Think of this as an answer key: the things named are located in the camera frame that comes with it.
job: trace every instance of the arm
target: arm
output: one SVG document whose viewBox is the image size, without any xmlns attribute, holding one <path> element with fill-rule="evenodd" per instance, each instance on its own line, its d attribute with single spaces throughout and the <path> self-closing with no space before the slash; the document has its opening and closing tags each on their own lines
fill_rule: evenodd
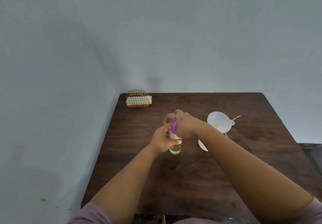
<svg viewBox="0 0 322 224">
<path fill-rule="evenodd" d="M 210 124 L 181 110 L 168 114 L 179 137 L 195 135 L 215 158 L 248 209 L 261 223 L 279 223 L 307 206 L 313 196 L 286 176 L 224 136 Z"/>
<path fill-rule="evenodd" d="M 112 223 L 131 223 L 155 157 L 181 143 L 166 138 L 168 129 L 169 124 L 157 129 L 150 144 L 92 198 L 91 202 L 103 208 Z"/>
</svg>

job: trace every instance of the wood grain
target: wood grain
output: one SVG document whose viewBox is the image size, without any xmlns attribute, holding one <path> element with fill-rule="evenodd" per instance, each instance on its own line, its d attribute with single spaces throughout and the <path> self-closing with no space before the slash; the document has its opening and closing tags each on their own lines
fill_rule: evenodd
<svg viewBox="0 0 322 224">
<path fill-rule="evenodd" d="M 124 104 L 126 94 L 119 96 L 82 206 L 150 142 L 165 115 L 178 108 L 203 121 L 213 111 L 221 111 L 231 119 L 241 115 L 227 132 L 229 138 L 321 197 L 320 176 L 262 93 L 150 95 L 151 106 L 132 109 Z M 197 139 L 183 139 L 179 155 L 166 152 L 156 158 L 137 213 L 220 216 L 256 222 L 214 159 L 199 147 Z"/>
</svg>

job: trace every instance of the sleeve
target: sleeve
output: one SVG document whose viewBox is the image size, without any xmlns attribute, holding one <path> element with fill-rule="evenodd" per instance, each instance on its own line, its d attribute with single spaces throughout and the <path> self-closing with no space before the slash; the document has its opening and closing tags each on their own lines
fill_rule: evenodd
<svg viewBox="0 0 322 224">
<path fill-rule="evenodd" d="M 86 204 L 68 224 L 112 224 L 104 210 L 95 203 Z"/>
<path fill-rule="evenodd" d="M 322 203 L 314 198 L 313 201 L 303 210 L 295 215 L 288 223 L 290 224 L 321 224 L 322 223 Z"/>
</svg>

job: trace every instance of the floor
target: floor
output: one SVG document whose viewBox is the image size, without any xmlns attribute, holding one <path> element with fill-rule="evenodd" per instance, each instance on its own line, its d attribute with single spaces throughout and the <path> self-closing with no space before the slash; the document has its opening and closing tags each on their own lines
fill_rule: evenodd
<svg viewBox="0 0 322 224">
<path fill-rule="evenodd" d="M 300 148 L 308 157 L 313 167 L 322 176 L 322 144 L 301 143 Z M 176 221 L 190 218 L 190 216 L 166 216 L 166 224 L 172 224 Z M 226 224 L 247 224 L 245 220 L 238 221 L 232 218 L 213 218 L 212 220 Z M 135 214 L 132 224 L 159 224 L 159 216 Z"/>
</svg>

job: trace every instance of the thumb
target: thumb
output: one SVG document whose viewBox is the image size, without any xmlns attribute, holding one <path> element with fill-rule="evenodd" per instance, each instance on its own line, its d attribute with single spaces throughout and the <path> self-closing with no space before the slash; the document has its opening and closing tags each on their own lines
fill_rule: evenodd
<svg viewBox="0 0 322 224">
<path fill-rule="evenodd" d="M 168 140 L 169 147 L 181 144 L 181 140 Z"/>
</svg>

